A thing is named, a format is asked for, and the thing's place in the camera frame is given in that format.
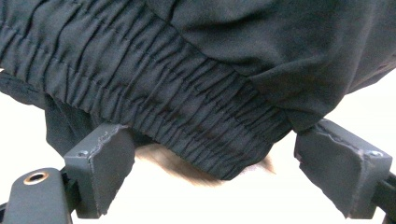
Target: black clothing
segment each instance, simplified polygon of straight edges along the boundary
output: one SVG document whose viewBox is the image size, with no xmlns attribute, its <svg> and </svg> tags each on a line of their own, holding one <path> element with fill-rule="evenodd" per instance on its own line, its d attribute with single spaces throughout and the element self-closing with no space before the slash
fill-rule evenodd
<svg viewBox="0 0 396 224">
<path fill-rule="evenodd" d="M 0 90 L 58 151 L 107 120 L 222 179 L 395 62 L 393 0 L 0 2 Z"/>
</svg>

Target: stitching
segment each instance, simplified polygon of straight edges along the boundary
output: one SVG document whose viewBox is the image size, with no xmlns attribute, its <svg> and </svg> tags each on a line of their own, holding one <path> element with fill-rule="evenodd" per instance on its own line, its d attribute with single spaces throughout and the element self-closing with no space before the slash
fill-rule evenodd
<svg viewBox="0 0 396 224">
<path fill-rule="evenodd" d="M 78 2 L 75 1 L 75 0 L 71 0 L 71 3 L 72 3 L 72 4 L 75 4 L 75 5 L 78 5 L 78 6 L 80 6 L 80 7 L 82 6 L 81 3 L 78 3 Z M 80 8 L 80 10 L 82 10 L 82 11 L 83 11 L 86 15 L 88 15 L 88 16 L 92 16 L 95 20 L 97 20 L 97 21 L 100 23 L 100 25 L 103 26 L 104 29 L 107 29 L 107 30 L 109 30 L 109 31 L 113 31 L 116 35 L 122 36 L 122 34 L 120 33 L 120 31 L 118 31 L 117 29 L 115 29 L 115 28 L 113 28 L 113 27 L 111 27 L 111 26 L 109 26 L 109 25 L 106 25 L 106 24 L 105 24 L 100 18 L 98 18 L 97 16 L 95 16 L 95 15 L 89 15 L 89 14 L 88 14 L 88 13 L 90 13 L 89 10 L 87 10 L 87 9 L 81 9 L 81 8 Z M 53 55 L 50 55 L 50 53 L 49 53 L 47 50 L 41 48 L 41 47 L 40 47 L 37 43 L 35 43 L 33 40 L 28 39 L 28 38 L 26 38 L 25 36 L 19 34 L 19 32 L 18 32 L 17 29 L 15 29 L 15 28 L 13 28 L 13 27 L 7 25 L 5 21 L 0 21 L 0 23 L 3 23 L 4 26 L 5 26 L 6 28 L 8 28 L 9 30 L 15 31 L 16 35 L 21 36 L 24 40 L 26 40 L 27 42 L 31 43 L 34 47 L 36 47 L 37 49 L 42 50 L 45 54 L 49 55 L 50 58 L 51 58 L 53 61 L 56 61 L 56 62 L 58 62 L 59 64 L 63 64 L 66 68 L 70 69 L 70 70 L 71 70 L 72 72 L 74 72 L 76 75 L 79 75 L 80 77 L 89 80 L 89 81 L 90 81 L 91 83 L 93 83 L 94 85 L 96 85 L 96 86 L 98 86 L 98 87 L 100 87 L 100 88 L 102 88 L 102 89 L 108 91 L 108 88 L 107 88 L 107 87 L 102 86 L 102 85 L 100 85 L 97 81 L 92 80 L 92 79 L 90 79 L 90 78 L 88 78 L 88 77 L 82 75 L 79 71 L 77 71 L 76 69 L 74 69 L 73 67 L 71 67 L 68 63 L 65 63 L 65 62 L 63 62 L 62 60 L 58 59 L 57 57 L 55 57 L 55 56 L 53 56 Z M 125 37 L 122 37 L 122 39 L 125 40 L 125 41 L 129 41 L 129 42 L 131 41 L 131 40 L 129 40 L 128 38 L 125 38 Z M 152 61 L 157 62 L 157 59 L 156 59 L 155 57 L 153 57 L 152 55 L 148 54 L 146 51 L 143 51 L 143 50 L 142 50 L 141 48 L 139 48 L 139 46 L 137 46 L 136 44 L 131 43 L 131 45 L 134 46 L 137 50 L 140 50 L 142 53 L 144 53 L 144 55 L 146 55 L 147 57 L 149 57 Z M 164 68 L 165 68 L 170 74 L 175 75 L 175 72 L 173 72 L 167 65 L 165 65 Z M 185 78 L 183 78 L 183 77 L 181 77 L 181 80 L 182 80 L 183 82 L 187 82 L 187 81 L 185 80 Z M 195 91 L 198 91 L 198 92 L 196 92 L 196 93 L 199 93 L 199 92 L 200 92 L 200 90 L 199 90 L 195 85 L 193 85 L 193 84 L 192 84 L 192 88 L 193 88 Z M 203 94 L 203 96 L 205 97 L 205 100 L 206 100 L 207 102 L 213 102 L 213 103 L 214 103 L 214 106 L 216 107 L 216 109 L 217 109 L 220 113 L 222 113 L 223 115 L 226 115 L 226 114 L 224 113 L 223 109 L 221 109 L 221 106 L 219 106 L 219 102 L 218 102 L 218 101 L 209 101 L 206 94 Z M 235 118 L 234 116 L 231 116 L 231 115 L 227 115 L 227 116 L 230 117 L 231 119 L 235 120 L 235 121 L 236 121 L 237 123 L 239 123 L 240 125 L 242 125 L 246 130 L 249 130 L 240 120 L 238 120 L 238 119 Z"/>
<path fill-rule="evenodd" d="M 14 32 L 15 32 L 15 35 L 20 36 L 22 39 L 24 39 L 24 40 L 26 40 L 27 42 L 29 42 L 29 43 L 30 43 L 32 46 L 34 46 L 35 48 L 37 48 L 37 49 L 39 49 L 39 50 L 42 50 L 45 54 L 49 55 L 51 60 L 56 61 L 56 62 L 58 62 L 59 64 L 62 64 L 62 65 L 65 66 L 67 69 L 70 69 L 72 72 L 75 73 L 75 75 L 78 75 L 78 76 L 80 76 L 81 78 L 87 79 L 88 81 L 90 81 L 91 83 L 93 83 L 95 86 L 100 87 L 101 89 L 104 89 L 104 90 L 109 91 L 109 89 L 108 89 L 106 86 L 103 86 L 103 85 L 99 84 L 97 81 L 95 81 L 95 80 L 93 80 L 93 79 L 90 79 L 89 77 L 86 77 L 86 76 L 82 75 L 79 71 L 77 71 L 76 69 L 74 69 L 73 67 L 71 67 L 68 63 L 65 63 L 65 62 L 63 62 L 62 60 L 58 59 L 57 57 L 51 55 L 47 50 L 45 50 L 45 49 L 43 49 L 42 47 L 40 47 L 40 46 L 39 46 L 36 42 L 34 42 L 33 40 L 31 40 L 31 39 L 29 39 L 29 38 L 26 38 L 25 36 L 19 34 L 19 31 L 18 31 L 17 29 L 15 29 L 15 28 L 13 28 L 13 27 L 7 25 L 5 21 L 0 21 L 0 23 L 3 23 L 3 24 L 4 24 L 4 27 L 6 27 L 8 30 L 14 31 Z M 108 27 L 105 27 L 105 28 L 106 28 L 106 29 L 109 29 L 110 31 L 116 32 L 115 29 L 110 29 L 110 28 L 108 28 Z M 137 49 L 137 50 L 140 50 L 142 53 L 144 53 L 146 56 L 148 56 L 151 60 L 153 60 L 154 62 L 156 62 L 156 59 L 155 59 L 155 58 L 151 57 L 147 52 L 143 51 L 141 48 L 136 48 L 136 49 Z M 174 76 L 176 75 L 176 74 L 175 74 L 172 70 L 170 70 L 169 67 L 167 67 L 166 65 L 164 66 L 164 68 L 165 68 L 170 74 L 172 74 L 172 75 L 174 75 Z M 185 78 L 183 78 L 183 77 L 181 77 L 180 79 L 181 79 L 183 82 L 187 82 L 187 81 L 185 80 Z M 125 85 L 125 84 L 120 84 L 120 85 L 121 85 L 122 87 L 124 87 L 124 88 L 127 87 L 127 85 Z M 199 92 L 200 92 L 199 89 L 198 89 L 195 85 L 193 85 L 193 84 L 191 84 L 191 85 L 192 85 L 192 89 L 193 89 L 194 91 L 198 91 L 198 92 L 196 92 L 196 93 L 199 94 Z M 250 130 L 245 124 L 243 124 L 239 119 L 235 118 L 235 117 L 232 116 L 232 115 L 226 114 L 226 113 L 224 112 L 224 110 L 221 109 L 221 106 L 219 105 L 219 102 L 218 102 L 218 101 L 210 101 L 210 100 L 208 99 L 207 94 L 203 94 L 203 96 L 205 97 L 205 101 L 206 101 L 206 102 L 213 102 L 215 108 L 216 108 L 221 114 L 223 114 L 224 116 L 229 117 L 230 119 L 233 119 L 234 121 L 236 121 L 236 123 L 242 125 L 242 126 L 244 127 L 245 130 L 251 131 L 251 130 Z M 262 138 L 262 139 L 264 139 L 266 142 L 271 142 L 271 141 L 268 141 L 268 140 L 266 139 L 265 136 L 259 138 L 259 137 L 257 136 L 257 134 L 255 134 L 255 133 L 253 133 L 253 136 L 254 136 L 255 138 L 258 138 L 258 139 L 261 139 L 261 138 Z"/>
</svg>

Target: black fabric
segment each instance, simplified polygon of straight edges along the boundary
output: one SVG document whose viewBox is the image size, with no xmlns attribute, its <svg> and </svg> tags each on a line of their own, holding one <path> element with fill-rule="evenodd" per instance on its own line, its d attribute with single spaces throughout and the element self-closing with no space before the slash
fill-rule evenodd
<svg viewBox="0 0 396 224">
<path fill-rule="evenodd" d="M 53 145 L 104 119 L 223 179 L 396 65 L 391 0 L 0 4 L 0 67 L 49 97 Z"/>
<path fill-rule="evenodd" d="M 205 55 L 248 77 L 295 131 L 396 62 L 394 0 L 146 2 Z"/>
</svg>

